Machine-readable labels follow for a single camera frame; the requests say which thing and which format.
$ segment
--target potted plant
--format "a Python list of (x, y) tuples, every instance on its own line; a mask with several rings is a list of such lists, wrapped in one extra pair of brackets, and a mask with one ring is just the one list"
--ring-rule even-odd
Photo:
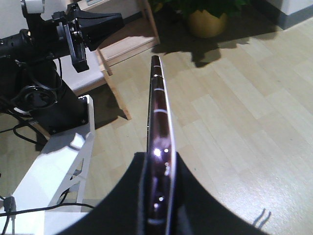
[(171, 5), (187, 20), (190, 32), (200, 38), (214, 37), (226, 28), (228, 16), (238, 15), (250, 0), (149, 0), (154, 11)]

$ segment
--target white metal frame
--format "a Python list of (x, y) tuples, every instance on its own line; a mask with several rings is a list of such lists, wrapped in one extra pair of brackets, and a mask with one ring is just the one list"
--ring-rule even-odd
[[(95, 134), (92, 98), (89, 95), (85, 97), (88, 103), (88, 123), (51, 136), (13, 193), (18, 211), (56, 205), (61, 194), (68, 188), (70, 191), (77, 191), (76, 202), (83, 202)], [(77, 220), (84, 215), (80, 211), (80, 206), (55, 209), (49, 213), (47, 220), (59, 222), (54, 226), (46, 225), (46, 228), (53, 227), (54, 231), (60, 231), (73, 222), (72, 219), (62, 219), (60, 215), (72, 212), (73, 218)], [(16, 215), (15, 233), (52, 234), (49, 229), (45, 229), (46, 213), (43, 211)], [(4, 226), (5, 219), (0, 217), (0, 228)], [(12, 234), (11, 222), (6, 234)]]

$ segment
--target green leaves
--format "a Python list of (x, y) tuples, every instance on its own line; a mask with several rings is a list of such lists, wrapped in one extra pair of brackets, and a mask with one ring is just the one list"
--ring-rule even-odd
[(182, 11), (184, 17), (188, 17), (196, 10), (206, 10), (216, 17), (223, 13), (229, 16), (238, 15), (242, 6), (250, 4), (250, 0), (149, 0), (152, 9), (159, 3), (169, 3), (176, 10)]

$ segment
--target wooden floor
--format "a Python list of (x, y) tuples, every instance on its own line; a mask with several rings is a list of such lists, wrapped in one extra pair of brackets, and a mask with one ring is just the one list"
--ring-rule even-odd
[[(219, 47), (221, 57), (212, 62), (212, 51), (205, 53), (211, 63), (202, 68), (188, 52), (160, 55), (178, 152), (201, 184), (250, 224), (266, 209), (264, 231), (313, 234), (313, 19)], [(112, 68), (133, 119), (97, 129), (86, 199), (105, 197), (133, 154), (145, 150), (151, 55)], [(0, 120), (1, 129), (13, 125)], [(0, 194), (7, 196), (37, 153), (12, 133), (0, 140)]]

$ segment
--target wooden stand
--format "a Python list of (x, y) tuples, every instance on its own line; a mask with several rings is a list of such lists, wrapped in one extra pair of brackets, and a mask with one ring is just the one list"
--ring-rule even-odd
[[(91, 11), (109, 1), (102, 0), (88, 6), (86, 1), (82, 0), (78, 4), (81, 10)], [(131, 119), (130, 113), (114, 81), (109, 76), (112, 75), (110, 67), (160, 43), (156, 23), (148, 1), (137, 1), (143, 17), (125, 25), (121, 30), (111, 35), (97, 50), (98, 59), (101, 64), (100, 70), (115, 95), (120, 109), (123, 110), (128, 120)]]

